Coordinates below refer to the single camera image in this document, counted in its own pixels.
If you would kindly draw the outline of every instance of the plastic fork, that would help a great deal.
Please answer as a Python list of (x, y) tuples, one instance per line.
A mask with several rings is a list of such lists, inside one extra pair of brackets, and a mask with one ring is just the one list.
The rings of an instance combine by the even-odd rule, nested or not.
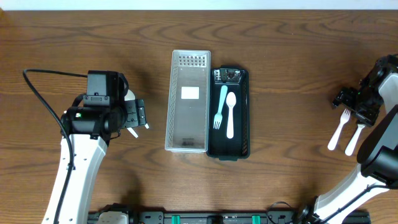
[(218, 103), (218, 111), (217, 114), (214, 116), (213, 129), (219, 129), (221, 126), (221, 121), (223, 120), (223, 115), (221, 114), (221, 112), (223, 110), (227, 91), (228, 87), (226, 85), (223, 85), (221, 87), (221, 92), (220, 92), (220, 102)]
[(345, 109), (343, 114), (341, 115), (340, 124), (338, 125), (335, 133), (331, 137), (330, 142), (328, 144), (328, 149), (329, 150), (334, 150), (335, 149), (335, 147), (337, 145), (338, 138), (340, 137), (341, 130), (343, 129), (344, 124), (349, 121), (349, 116), (350, 115), (351, 115), (351, 111)]

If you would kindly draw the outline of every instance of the wooden table surface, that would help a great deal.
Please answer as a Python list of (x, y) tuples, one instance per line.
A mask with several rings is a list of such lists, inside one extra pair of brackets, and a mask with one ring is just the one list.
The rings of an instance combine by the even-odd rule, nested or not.
[[(331, 99), (358, 86), (376, 59), (398, 53), (396, 11), (2, 12), (0, 18), (0, 223), (39, 223), (60, 158), (60, 129), (22, 77), (25, 68), (123, 72), (145, 99), (150, 129), (112, 140), (91, 209), (114, 202), (168, 211), (293, 207), (332, 189), (355, 166), (327, 144), (342, 108)], [(210, 50), (211, 65), (250, 73), (251, 156), (222, 162), (164, 149), (174, 49)], [(29, 75), (61, 114), (81, 78)], [(378, 121), (384, 117), (382, 112)], [(359, 143), (370, 133), (364, 130)], [(363, 205), (373, 223), (397, 223), (397, 192)]]

